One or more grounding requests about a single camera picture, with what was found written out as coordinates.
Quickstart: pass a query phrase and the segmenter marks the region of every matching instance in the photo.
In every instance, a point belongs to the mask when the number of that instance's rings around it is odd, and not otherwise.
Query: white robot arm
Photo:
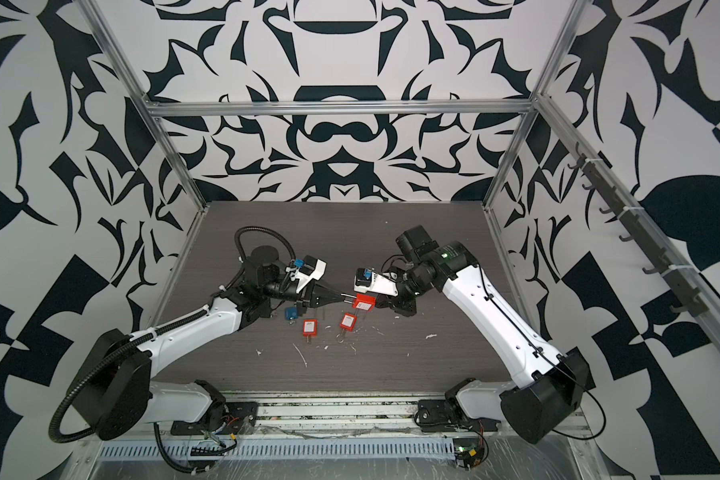
[[[564,356],[531,329],[463,245],[440,246],[421,225],[396,241],[410,267],[360,268],[355,291],[378,293],[376,307],[388,306],[404,316],[416,313],[420,295],[433,288],[442,292],[489,341],[512,379],[499,388],[462,382],[450,398],[459,415],[507,420],[522,438],[536,443],[578,407],[589,366],[577,353]],[[460,422],[454,418],[453,423]]]
[[[273,246],[258,246],[248,256],[240,235],[259,231],[280,240],[291,256],[284,264]],[[48,436],[65,443],[96,433],[108,440],[137,423],[182,421],[212,432],[221,425],[224,397],[201,380],[187,385],[152,382],[175,360],[211,340],[237,332],[272,314],[271,300],[291,301],[297,314],[307,308],[343,302],[349,295],[320,283],[326,263],[312,256],[297,259],[288,241],[274,230],[246,226],[235,233],[242,268],[202,308],[157,327],[125,335],[104,333],[72,381],[53,415]],[[74,406],[91,426],[73,434],[60,431],[61,419]]]

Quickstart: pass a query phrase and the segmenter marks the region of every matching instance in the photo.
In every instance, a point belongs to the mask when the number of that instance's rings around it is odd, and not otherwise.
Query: dark wooden tabletop
[[[459,240],[515,305],[480,203],[327,204],[214,202],[180,273],[160,322],[202,306],[209,294],[240,268],[233,236],[241,226],[267,226],[285,236],[297,256],[328,265],[321,279],[352,293],[355,270],[378,269],[400,251],[394,239],[423,225],[440,244]],[[262,244],[285,248],[270,236],[242,236],[246,252]],[[308,344],[301,321],[289,325],[284,305],[270,319],[213,340],[176,360],[156,378],[164,382],[204,379],[221,390],[440,392],[467,377],[505,381],[509,374],[488,341],[455,304],[432,290],[418,299],[418,314],[405,318],[389,309],[358,315],[342,339],[338,323],[346,303],[308,315],[318,334]]]

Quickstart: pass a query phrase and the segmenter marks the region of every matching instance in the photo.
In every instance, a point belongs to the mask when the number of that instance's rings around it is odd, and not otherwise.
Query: red padlock
[[[355,298],[355,301],[352,302],[353,307],[367,311],[371,311],[375,305],[375,297],[370,295],[363,295],[362,293],[358,293],[357,298]]]

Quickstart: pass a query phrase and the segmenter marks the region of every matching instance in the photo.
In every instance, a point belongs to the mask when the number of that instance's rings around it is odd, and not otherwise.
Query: cable tie
[[[157,330],[155,330],[155,327],[151,326],[148,329],[144,329],[144,332],[152,334],[152,338],[150,339],[151,342],[157,340]]]

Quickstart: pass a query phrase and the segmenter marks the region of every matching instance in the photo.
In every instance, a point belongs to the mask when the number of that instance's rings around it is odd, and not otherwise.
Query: black cable
[[[482,426],[483,426],[482,422],[480,422],[480,421],[478,420],[478,423],[480,423],[480,427],[482,428]],[[479,436],[480,438],[482,438],[483,446],[485,447],[485,453],[483,454],[483,457],[482,457],[482,459],[480,460],[480,463],[485,462],[486,460],[488,460],[488,454],[489,454],[489,451],[490,451],[490,449],[489,449],[489,447],[488,447],[488,440],[485,439],[485,436],[484,436],[482,433],[478,432],[477,430],[473,430],[472,427],[470,427],[470,426],[467,427],[467,430],[469,430],[470,432],[477,433],[478,436]]]
[[[422,424],[419,423],[419,415],[421,413],[422,413],[422,410],[419,409],[413,415],[413,423],[415,423],[416,426],[419,428],[422,427]],[[469,430],[472,433],[478,434],[478,437],[480,437],[480,441],[485,446],[485,453],[483,454],[483,458],[480,460],[480,463],[485,462],[488,459],[488,453],[489,453],[488,441],[485,439],[485,436],[483,436],[483,434],[481,434],[480,432],[475,430],[472,426],[469,426],[469,425],[465,426],[465,425],[461,425],[459,423],[452,423],[452,422],[434,422],[434,423],[428,423],[426,426],[427,427],[449,426],[449,427],[454,427],[454,428],[462,428],[463,430]],[[468,453],[467,454],[458,454],[457,453],[455,455],[456,455],[457,459],[462,460],[462,461],[465,460],[466,458],[469,458],[469,456],[470,456]],[[467,468],[467,467],[462,467],[462,468],[464,470],[469,470],[469,468]]]
[[[399,257],[401,257],[401,258],[405,258],[405,255],[402,255],[402,254],[390,255],[389,258],[387,258],[386,260],[384,260],[384,263],[382,264],[382,269],[379,270],[378,272],[379,272],[380,274],[383,274],[383,273],[384,273],[384,267],[387,265],[387,262],[389,262],[390,260],[392,260],[392,259],[395,258],[396,256],[399,256]]]
[[[209,467],[205,467],[203,470],[198,470],[197,467],[190,467],[190,466],[183,466],[178,463],[176,463],[173,458],[171,458],[168,455],[168,452],[166,452],[166,448],[163,445],[163,439],[160,436],[160,426],[157,425],[157,422],[152,424],[155,429],[155,442],[157,442],[157,451],[160,452],[160,456],[163,457],[163,460],[165,463],[168,464],[169,467],[173,468],[177,472],[180,473],[189,473],[191,475],[195,475],[198,472],[208,472]]]
[[[242,242],[240,242],[240,236],[243,235],[245,232],[261,232],[263,234],[271,235],[280,240],[280,243],[283,244],[286,247],[286,250],[288,250],[288,255],[291,256],[291,260],[296,260],[296,253],[293,251],[293,247],[288,243],[288,240],[283,235],[278,234],[271,228],[267,228],[266,226],[256,226],[256,225],[250,225],[250,226],[244,226],[242,228],[239,228],[237,232],[235,232],[235,245],[237,246],[237,253],[240,254],[240,258],[242,260],[246,259],[246,251],[242,248]]]
[[[205,314],[207,314],[206,310],[201,310],[199,312],[195,312],[192,315],[189,315],[187,317],[184,317],[180,320],[177,320],[172,323],[167,323],[163,325],[162,327],[155,329],[155,334],[162,335],[165,332],[169,332],[175,328],[178,328],[180,326],[184,326],[189,322],[193,322],[194,320],[197,320],[201,317],[203,317]],[[64,415],[67,413],[67,410],[72,406],[72,402],[77,398],[77,396],[80,394],[80,392],[83,390],[83,387],[87,385],[88,382],[90,382],[91,379],[96,377],[98,374],[100,374],[105,368],[112,365],[113,363],[123,360],[131,355],[133,355],[137,347],[141,345],[144,342],[148,342],[153,339],[153,336],[151,333],[147,333],[145,335],[140,336],[139,338],[135,340],[131,340],[125,345],[122,345],[120,348],[115,350],[114,352],[107,355],[105,358],[103,358],[101,361],[99,361],[96,366],[94,366],[93,369],[91,369],[86,376],[84,376],[82,379],[78,380],[77,383],[72,387],[69,392],[67,393],[67,396],[61,400],[61,403],[59,403],[59,406],[56,408],[56,411],[50,418],[50,422],[48,423],[48,437],[52,442],[56,443],[69,443],[69,442],[75,442],[77,440],[80,440],[81,438],[85,438],[88,435],[91,435],[95,432],[93,427],[84,428],[83,430],[79,430],[75,433],[61,433],[61,420],[64,418]]]
[[[499,312],[501,312],[502,315],[504,315],[504,318],[506,318],[506,319],[509,321],[509,323],[511,323],[512,326],[523,336],[523,338],[525,339],[525,341],[528,342],[528,345],[530,345],[530,348],[534,349],[534,351],[535,351],[541,358],[543,358],[544,360],[546,360],[547,363],[549,363],[550,365],[552,365],[553,368],[555,368],[558,372],[560,372],[560,373],[562,373],[563,375],[565,375],[565,376],[566,376],[569,380],[571,380],[577,387],[579,387],[580,389],[582,389],[585,394],[587,394],[588,396],[590,396],[590,398],[592,398],[592,399],[595,401],[595,403],[597,404],[597,407],[600,409],[600,413],[603,415],[603,426],[600,428],[600,430],[599,430],[596,434],[594,434],[594,435],[592,435],[592,436],[588,436],[588,437],[574,437],[574,436],[568,435],[567,433],[558,432],[558,431],[555,430],[554,428],[552,429],[552,432],[555,432],[555,433],[557,433],[558,435],[562,435],[563,437],[568,437],[568,438],[572,438],[573,440],[582,440],[582,441],[585,441],[585,440],[594,440],[594,439],[596,439],[597,437],[599,437],[599,436],[603,433],[603,431],[605,430],[605,424],[606,424],[606,421],[607,421],[607,420],[606,420],[606,415],[605,415],[605,409],[604,409],[603,406],[600,404],[600,401],[598,401],[597,398],[595,398],[595,396],[592,395],[592,392],[590,392],[589,389],[587,389],[585,386],[583,386],[583,385],[581,385],[580,383],[578,383],[578,382],[576,381],[576,379],[573,378],[572,376],[568,375],[568,373],[567,373],[565,370],[562,370],[562,369],[559,368],[557,365],[555,365],[554,363],[552,363],[549,359],[547,359],[547,357],[544,355],[544,352],[542,352],[542,350],[541,350],[539,347],[537,347],[536,345],[534,345],[534,344],[532,343],[532,341],[528,338],[528,336],[525,335],[525,332],[522,331],[522,329],[518,326],[518,324],[515,323],[514,321],[512,321],[512,319],[509,318],[509,315],[507,315],[507,313],[504,312],[504,311],[501,309],[501,307],[499,307],[499,305],[494,301],[493,295],[491,295],[491,294],[488,293],[488,288],[485,286],[485,278],[484,278],[484,275],[483,275],[483,267],[480,266],[480,263],[478,263],[478,269],[480,270],[480,282],[483,284],[483,292],[485,292],[485,297],[486,297],[488,300],[490,300],[491,303],[494,304],[494,306],[496,307],[496,309],[497,309]]]

